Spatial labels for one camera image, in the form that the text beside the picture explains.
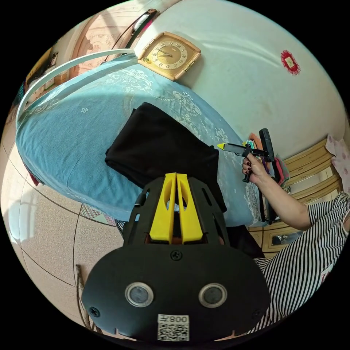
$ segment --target red sticker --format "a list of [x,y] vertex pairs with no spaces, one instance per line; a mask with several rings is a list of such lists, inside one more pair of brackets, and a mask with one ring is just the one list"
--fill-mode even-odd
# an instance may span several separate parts
[[300,73],[300,67],[293,55],[289,51],[284,50],[281,53],[281,62],[283,66],[287,68],[289,73],[293,75],[297,75]]

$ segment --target screw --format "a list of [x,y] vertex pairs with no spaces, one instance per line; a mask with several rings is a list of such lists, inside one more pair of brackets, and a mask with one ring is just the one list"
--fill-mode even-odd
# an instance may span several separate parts
[[89,312],[94,317],[99,317],[100,316],[100,312],[95,307],[89,308]]
[[255,319],[257,317],[259,317],[261,315],[261,311],[260,310],[256,310],[253,312],[252,314],[252,319]]
[[174,250],[170,253],[170,257],[174,260],[174,261],[179,261],[182,258],[182,253],[179,252],[178,250]]

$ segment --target qr code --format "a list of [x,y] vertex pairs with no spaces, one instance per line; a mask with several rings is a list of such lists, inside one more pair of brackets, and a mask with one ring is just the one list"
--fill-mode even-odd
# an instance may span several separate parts
[[170,342],[184,342],[190,340],[188,323],[185,324],[158,324],[158,340]]

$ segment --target tiled floor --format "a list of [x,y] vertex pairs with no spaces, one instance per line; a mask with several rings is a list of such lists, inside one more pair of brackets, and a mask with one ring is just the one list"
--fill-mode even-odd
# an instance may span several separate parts
[[115,221],[47,186],[35,187],[17,152],[14,120],[1,139],[0,184],[3,220],[23,268],[58,310],[82,325],[74,264],[85,279],[100,257],[123,245]]

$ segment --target wall clock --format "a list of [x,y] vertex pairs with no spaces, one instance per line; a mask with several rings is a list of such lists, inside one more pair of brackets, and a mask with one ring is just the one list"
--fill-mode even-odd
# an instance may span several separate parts
[[163,32],[152,39],[138,57],[138,62],[175,81],[196,62],[201,50],[188,40]]

